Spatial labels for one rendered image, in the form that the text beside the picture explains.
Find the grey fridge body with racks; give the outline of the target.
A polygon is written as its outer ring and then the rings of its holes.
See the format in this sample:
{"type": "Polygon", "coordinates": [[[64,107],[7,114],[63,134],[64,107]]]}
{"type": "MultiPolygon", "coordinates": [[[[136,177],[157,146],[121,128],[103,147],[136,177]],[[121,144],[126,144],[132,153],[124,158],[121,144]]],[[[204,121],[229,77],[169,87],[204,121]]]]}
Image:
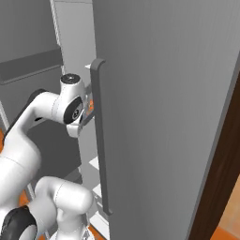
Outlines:
{"type": "MultiPolygon", "coordinates": [[[[96,58],[92,0],[53,0],[57,40],[62,49],[64,72],[81,76],[90,83],[88,65],[96,58]]],[[[110,240],[109,223],[102,212],[95,119],[82,129],[79,138],[83,185],[95,201],[88,213],[89,228],[97,240],[110,240]]]]}

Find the dark brown cabinet panel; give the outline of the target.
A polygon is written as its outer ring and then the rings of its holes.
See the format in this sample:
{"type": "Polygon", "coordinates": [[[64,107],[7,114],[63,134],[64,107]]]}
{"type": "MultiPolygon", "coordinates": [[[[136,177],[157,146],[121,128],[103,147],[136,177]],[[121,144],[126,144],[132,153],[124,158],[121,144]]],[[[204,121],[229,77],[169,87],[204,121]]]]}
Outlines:
{"type": "Polygon", "coordinates": [[[240,73],[188,240],[210,240],[240,174],[240,73]]]}

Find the grey fridge door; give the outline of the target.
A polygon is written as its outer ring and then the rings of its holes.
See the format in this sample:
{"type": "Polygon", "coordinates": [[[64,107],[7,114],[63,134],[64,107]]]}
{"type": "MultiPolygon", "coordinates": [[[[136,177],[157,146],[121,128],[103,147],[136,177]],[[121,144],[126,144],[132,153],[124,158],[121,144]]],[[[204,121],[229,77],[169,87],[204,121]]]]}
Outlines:
{"type": "Polygon", "coordinates": [[[93,0],[111,240],[193,221],[240,70],[240,0],[93,0]]]}

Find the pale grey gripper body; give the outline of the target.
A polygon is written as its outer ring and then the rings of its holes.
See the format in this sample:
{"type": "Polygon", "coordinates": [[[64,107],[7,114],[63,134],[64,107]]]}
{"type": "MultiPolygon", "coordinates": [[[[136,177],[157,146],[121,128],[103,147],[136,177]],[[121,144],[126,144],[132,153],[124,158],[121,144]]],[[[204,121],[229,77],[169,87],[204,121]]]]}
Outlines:
{"type": "Polygon", "coordinates": [[[82,111],[80,116],[71,124],[67,125],[67,133],[71,138],[78,138],[82,129],[95,116],[95,111],[82,111]]]}

